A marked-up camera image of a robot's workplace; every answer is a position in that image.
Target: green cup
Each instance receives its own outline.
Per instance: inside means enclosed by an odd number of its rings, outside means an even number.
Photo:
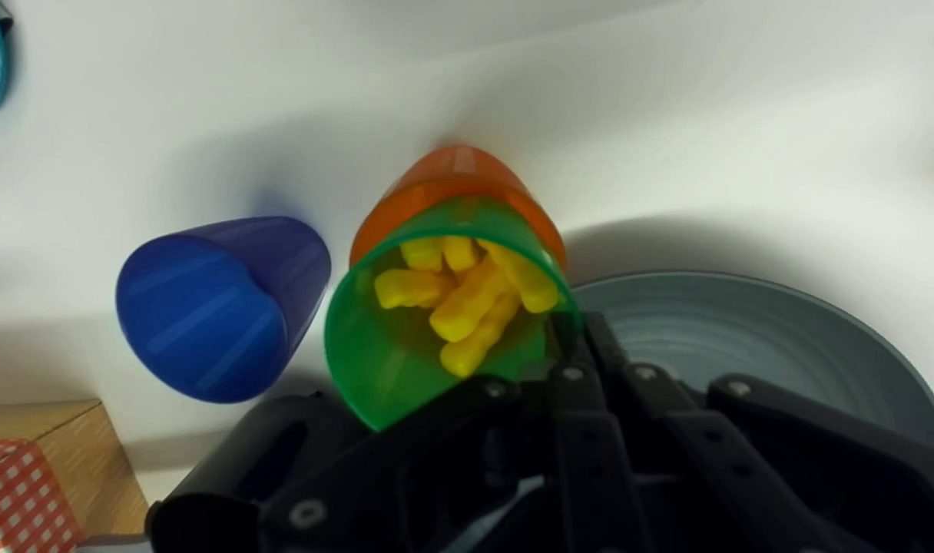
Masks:
[[[339,283],[324,317],[324,359],[345,403],[370,428],[385,431],[419,405],[431,403],[456,377],[440,365],[443,341],[431,328],[431,310],[380,310],[375,275],[405,268],[399,245],[423,237],[469,237],[497,244],[534,268],[558,290],[554,313],[578,323],[578,303],[556,257],[538,234],[497,200],[449,200],[399,224],[367,256],[361,256]],[[546,317],[519,317],[503,328],[478,376],[506,381],[538,377],[549,365]]]

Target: plate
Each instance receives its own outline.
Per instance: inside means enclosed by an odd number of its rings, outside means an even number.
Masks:
[[[934,446],[934,392],[873,328],[805,291],[726,274],[629,274],[573,290],[622,353],[706,391],[747,372]]]

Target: orange cup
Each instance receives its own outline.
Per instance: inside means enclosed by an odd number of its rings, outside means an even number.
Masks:
[[[419,161],[367,213],[351,244],[351,263],[370,253],[388,234],[437,204],[474,198],[500,200],[513,208],[544,244],[544,248],[566,268],[566,245],[549,214],[534,204],[526,185],[491,153],[450,144]]]

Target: blue cup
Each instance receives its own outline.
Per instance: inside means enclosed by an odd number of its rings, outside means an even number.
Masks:
[[[240,219],[144,244],[115,283],[135,355],[171,391],[242,403],[300,344],[332,260],[295,219]]]

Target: plastic cup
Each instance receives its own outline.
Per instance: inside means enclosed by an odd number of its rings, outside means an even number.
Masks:
[[[324,359],[336,386],[345,403],[370,428],[385,431],[394,422],[405,417],[419,405],[431,403],[443,391],[453,386],[456,377],[440,365],[443,341],[428,323],[428,310],[380,310],[375,297],[375,275],[389,268],[405,268],[399,245],[420,237],[474,237],[497,244],[549,275],[558,290],[558,303],[554,313],[571,313],[578,319],[573,297],[561,275],[561,239],[554,237],[556,226],[544,219],[539,206],[527,190],[503,170],[500,172],[431,172],[420,179],[423,164],[419,164],[405,179],[423,185],[394,187],[388,200],[375,206],[352,244],[352,268],[339,283],[327,319],[324,319]],[[481,195],[469,195],[469,179],[481,181]],[[431,187],[456,187],[463,195],[446,198]],[[538,376],[549,359],[546,317],[516,317],[503,338],[491,348],[481,376],[500,376],[519,381]]]
[[[295,219],[240,219],[144,244],[115,283],[135,355],[171,391],[240,403],[267,391],[303,338],[332,260]]]

